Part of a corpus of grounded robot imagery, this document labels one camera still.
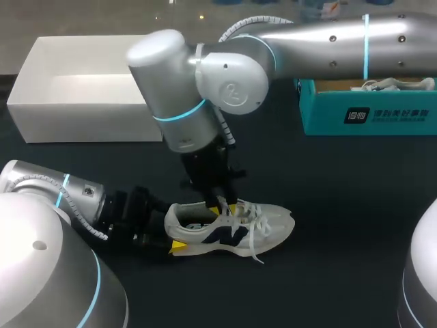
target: open box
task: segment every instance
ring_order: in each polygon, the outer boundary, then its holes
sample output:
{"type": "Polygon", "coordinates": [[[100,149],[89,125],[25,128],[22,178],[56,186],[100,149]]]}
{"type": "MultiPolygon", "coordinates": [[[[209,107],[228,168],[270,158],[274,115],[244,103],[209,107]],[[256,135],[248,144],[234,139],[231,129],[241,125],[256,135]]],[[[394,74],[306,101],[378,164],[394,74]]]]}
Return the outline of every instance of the open box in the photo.
{"type": "Polygon", "coordinates": [[[8,99],[25,141],[162,141],[125,60],[141,38],[38,38],[8,99]]]}
{"type": "Polygon", "coordinates": [[[437,135],[437,91],[350,91],[364,82],[295,80],[305,133],[437,135]]]}

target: sneaker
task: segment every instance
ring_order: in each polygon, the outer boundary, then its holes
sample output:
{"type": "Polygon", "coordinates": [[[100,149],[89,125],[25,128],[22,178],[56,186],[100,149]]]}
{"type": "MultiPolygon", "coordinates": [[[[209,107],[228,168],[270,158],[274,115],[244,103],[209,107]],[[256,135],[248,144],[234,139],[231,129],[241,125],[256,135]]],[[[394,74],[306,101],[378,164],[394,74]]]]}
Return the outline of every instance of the sneaker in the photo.
{"type": "Polygon", "coordinates": [[[281,244],[292,233],[294,219],[285,208],[252,204],[239,200],[235,214],[225,202],[223,212],[215,215],[205,202],[173,204],[165,217],[165,230],[170,238],[187,244],[174,256],[193,256],[218,249],[239,256],[264,253],[281,244]]]}

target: cable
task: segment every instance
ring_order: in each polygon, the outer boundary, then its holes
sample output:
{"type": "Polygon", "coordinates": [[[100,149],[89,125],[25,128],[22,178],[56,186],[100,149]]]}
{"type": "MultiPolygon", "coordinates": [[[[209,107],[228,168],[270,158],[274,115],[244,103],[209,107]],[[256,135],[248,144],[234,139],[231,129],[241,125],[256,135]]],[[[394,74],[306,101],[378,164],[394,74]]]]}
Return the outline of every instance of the cable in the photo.
{"type": "MultiPolygon", "coordinates": [[[[249,17],[243,20],[240,20],[239,22],[232,25],[227,31],[218,39],[219,42],[224,42],[227,39],[230,38],[232,34],[237,32],[237,30],[241,29],[242,27],[250,24],[255,23],[272,23],[272,24],[290,24],[293,23],[292,21],[284,18],[274,17],[274,16],[253,16],[249,17]]],[[[227,144],[232,146],[236,143],[236,140],[234,136],[232,135],[231,129],[226,123],[225,118],[223,117],[223,114],[221,113],[220,109],[217,106],[214,106],[214,112],[221,124],[221,127],[223,129],[223,132],[226,135],[227,144]]]]}
{"type": "Polygon", "coordinates": [[[74,203],[74,201],[73,201],[72,197],[70,196],[70,194],[68,193],[68,191],[66,191],[66,189],[62,185],[60,185],[56,180],[53,180],[52,178],[49,178],[48,176],[43,176],[42,174],[32,174],[32,175],[28,175],[28,176],[22,176],[21,178],[18,178],[15,181],[11,182],[11,184],[9,185],[9,187],[6,189],[5,192],[11,193],[19,183],[21,183],[23,181],[28,181],[28,180],[42,180],[42,181],[46,181],[46,182],[50,183],[51,185],[55,186],[59,190],[59,192],[62,194],[62,196],[65,198],[68,205],[70,205],[71,209],[73,210],[74,215],[76,215],[76,218],[79,220],[79,222],[82,224],[82,226],[86,230],[91,232],[94,236],[96,236],[97,238],[102,239],[104,241],[106,241],[108,239],[108,236],[106,234],[104,234],[103,232],[97,231],[96,229],[91,227],[91,225],[87,222],[87,220],[85,220],[85,218],[79,212],[79,209],[77,208],[76,204],[74,203]]]}

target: robotic arm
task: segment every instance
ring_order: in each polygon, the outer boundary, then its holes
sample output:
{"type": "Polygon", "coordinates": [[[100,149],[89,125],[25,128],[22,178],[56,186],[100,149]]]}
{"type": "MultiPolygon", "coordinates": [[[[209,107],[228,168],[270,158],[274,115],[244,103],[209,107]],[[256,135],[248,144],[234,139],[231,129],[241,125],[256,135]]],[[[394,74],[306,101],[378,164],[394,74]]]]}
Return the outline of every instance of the robotic arm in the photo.
{"type": "Polygon", "coordinates": [[[365,15],[312,25],[258,23],[224,42],[189,45],[175,30],[147,35],[128,65],[168,146],[182,157],[207,207],[214,188],[237,202],[226,138],[214,111],[246,114],[264,101],[274,79],[368,79],[437,73],[437,18],[365,15]]]}

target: black table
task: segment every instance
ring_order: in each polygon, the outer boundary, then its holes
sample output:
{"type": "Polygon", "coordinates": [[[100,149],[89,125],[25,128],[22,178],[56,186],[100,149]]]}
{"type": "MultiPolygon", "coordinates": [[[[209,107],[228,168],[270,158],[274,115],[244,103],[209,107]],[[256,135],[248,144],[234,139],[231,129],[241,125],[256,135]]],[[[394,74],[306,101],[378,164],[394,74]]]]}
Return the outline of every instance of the black table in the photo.
{"type": "MultiPolygon", "coordinates": [[[[290,238],[259,256],[264,266],[232,254],[157,263],[98,251],[126,289],[130,328],[397,327],[410,238],[437,196],[437,138],[308,137],[296,102],[282,81],[258,111],[226,116],[233,161],[249,174],[239,196],[292,210],[290,238]]],[[[10,159],[109,193],[142,185],[168,202],[199,200],[181,190],[182,164],[164,143],[26,144],[3,99],[0,167],[10,159]]]]}

